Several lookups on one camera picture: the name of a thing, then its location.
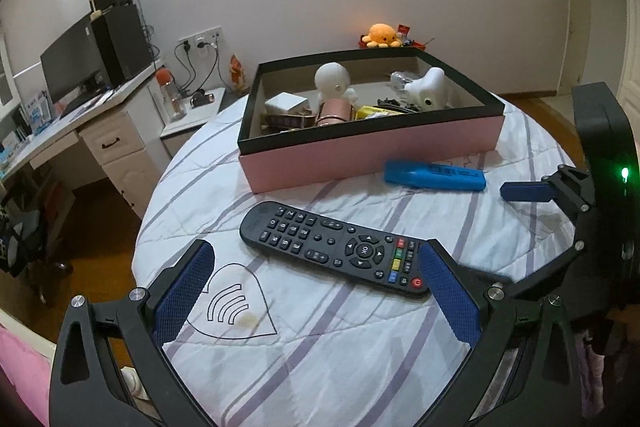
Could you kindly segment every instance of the open box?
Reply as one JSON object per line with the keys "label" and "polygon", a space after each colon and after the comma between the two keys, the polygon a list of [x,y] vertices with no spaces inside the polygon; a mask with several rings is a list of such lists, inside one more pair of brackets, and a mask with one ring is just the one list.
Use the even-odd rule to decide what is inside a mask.
{"label": "open box", "polygon": [[[280,92],[307,96],[318,107],[314,75],[327,62],[350,74],[358,101],[376,105],[397,98],[394,71],[423,76],[442,68],[454,108],[385,116],[263,135],[264,102]],[[384,170],[388,160],[433,162],[493,150],[504,122],[504,104],[471,79],[413,47],[348,50],[265,62],[258,67],[238,137],[240,163],[252,191],[350,178]]]}

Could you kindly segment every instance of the ok button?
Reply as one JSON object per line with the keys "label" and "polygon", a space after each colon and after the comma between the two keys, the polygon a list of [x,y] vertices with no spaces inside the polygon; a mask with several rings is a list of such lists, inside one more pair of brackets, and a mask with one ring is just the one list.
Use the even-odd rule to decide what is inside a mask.
{"label": "ok button", "polygon": [[356,253],[358,254],[358,257],[366,259],[373,255],[373,247],[371,245],[358,245],[356,247]]}

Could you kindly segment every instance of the blue gripper pad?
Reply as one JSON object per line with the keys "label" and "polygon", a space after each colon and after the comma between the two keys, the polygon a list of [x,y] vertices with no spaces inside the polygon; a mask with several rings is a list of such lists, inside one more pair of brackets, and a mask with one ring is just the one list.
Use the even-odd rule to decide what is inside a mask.
{"label": "blue gripper pad", "polygon": [[429,243],[418,250],[420,273],[456,338],[474,347],[482,334],[478,307]]}
{"label": "blue gripper pad", "polygon": [[174,341],[213,273],[213,247],[203,242],[156,306],[152,335],[156,344]]}

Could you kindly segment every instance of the white toy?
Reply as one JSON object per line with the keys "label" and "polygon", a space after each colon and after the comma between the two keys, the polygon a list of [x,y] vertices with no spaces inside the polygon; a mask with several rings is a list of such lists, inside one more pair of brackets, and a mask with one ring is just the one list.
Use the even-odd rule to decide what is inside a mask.
{"label": "white toy", "polygon": [[358,95],[353,90],[349,72],[337,62],[323,64],[316,71],[314,78],[318,90],[318,105],[322,105],[331,98],[343,98],[348,100],[353,107],[358,109]]}
{"label": "white toy", "polygon": [[449,102],[449,80],[440,68],[431,68],[422,78],[406,84],[404,90],[409,101],[423,111],[444,109]]}

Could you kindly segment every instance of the wooden floor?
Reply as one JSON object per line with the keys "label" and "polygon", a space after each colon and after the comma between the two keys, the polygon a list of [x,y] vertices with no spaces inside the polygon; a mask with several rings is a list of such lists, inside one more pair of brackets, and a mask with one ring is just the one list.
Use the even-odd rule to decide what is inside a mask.
{"label": "wooden floor", "polygon": [[[511,102],[546,128],[576,165],[583,163],[571,124],[538,99]],[[74,295],[85,295],[92,302],[110,301],[123,298],[135,286],[130,267],[140,220],[110,182],[91,185],[76,197],[56,250],[74,272],[52,279],[47,288],[49,307],[30,293],[24,281],[0,273],[0,307],[54,343]],[[120,367],[131,365],[122,341],[114,343],[114,354]]]}

